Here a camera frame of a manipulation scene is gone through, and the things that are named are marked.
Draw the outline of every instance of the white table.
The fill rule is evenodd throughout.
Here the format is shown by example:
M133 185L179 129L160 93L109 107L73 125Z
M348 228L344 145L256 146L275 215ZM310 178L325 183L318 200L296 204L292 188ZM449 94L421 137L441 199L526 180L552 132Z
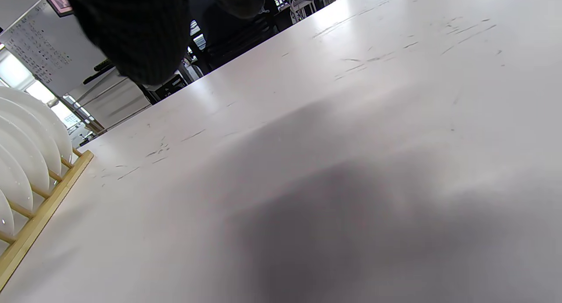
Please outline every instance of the white table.
M0 301L560 301L560 1L337 1L90 143Z

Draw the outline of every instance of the wooden slat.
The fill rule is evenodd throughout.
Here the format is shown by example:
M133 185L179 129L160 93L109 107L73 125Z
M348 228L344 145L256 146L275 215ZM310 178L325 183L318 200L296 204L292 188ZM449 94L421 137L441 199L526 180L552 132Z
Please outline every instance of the wooden slat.
M5 241L6 243L12 245L16 241L16 237L10 236L0 231L0 240Z
M35 217L30 219L22 228L16 241L2 253L0 256L0 291L93 157L91 151L82 154L82 157L76 161L74 168L70 169L62 182L55 187L51 197L39 207Z
M21 205L19 205L17 203L13 203L10 200L8 200L8 204L10 205L11 209L20 213L21 215L25 216L26 218L31 219L33 217L33 213L31 211L29 211L28 209L25 209Z
M72 163L69 163L68 161L66 161L66 159L64 159L63 157L61 157L61 163L63 165L65 165L68 169L72 169L72 167L74 167L74 165Z
M49 170L49 177L55 179L57 182L62 182L62 178L56 173L54 173L54 171Z
M37 193L38 195L42 196L44 199L48 199L50 197L50 194L42 191L41 189L37 188L36 186L30 184L32 187L32 191L34 191L35 193Z
M82 153L78 151L78 149L72 147L72 152L74 153L74 155L78 156L78 157L82 157Z

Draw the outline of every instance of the white plate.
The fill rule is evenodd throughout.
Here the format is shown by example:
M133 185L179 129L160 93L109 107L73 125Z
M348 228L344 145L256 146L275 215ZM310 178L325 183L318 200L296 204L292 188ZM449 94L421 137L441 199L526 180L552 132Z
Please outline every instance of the white plate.
M54 142L47 129L30 111L0 97L0 115L22 129L41 151L47 167L57 175L61 174L61 155L58 152L57 143Z
M19 127L2 116L0 145L18 161L32 185L42 191L49 191L49 171L43 155Z
M72 144L70 143L70 137L65 125L51 109L31 95L16 89L0 87L0 97L18 103L18 105L30 111L49 131L49 135L57 143L58 151L62 157L71 161Z
M14 235L14 215L2 191L0 191L0 231Z
M33 193L28 177L16 159L0 145L0 191L6 199L33 210Z

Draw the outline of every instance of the black chair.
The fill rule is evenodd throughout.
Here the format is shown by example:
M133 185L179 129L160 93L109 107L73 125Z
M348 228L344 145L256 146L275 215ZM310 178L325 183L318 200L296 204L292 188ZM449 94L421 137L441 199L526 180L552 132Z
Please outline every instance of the black chair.
M221 67L253 49L277 33L274 11L264 12L251 20L238 19L223 11L213 0L190 0L191 14L205 38L205 47L198 47L192 37L188 46L203 73Z

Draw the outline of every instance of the dark clothing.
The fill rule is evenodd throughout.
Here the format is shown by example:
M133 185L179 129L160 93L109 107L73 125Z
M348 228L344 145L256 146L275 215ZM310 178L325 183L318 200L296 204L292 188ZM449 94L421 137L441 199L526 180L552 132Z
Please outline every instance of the dark clothing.
M189 0L69 0L86 36L136 83L170 79L185 54ZM264 0L216 0L228 13L250 18Z

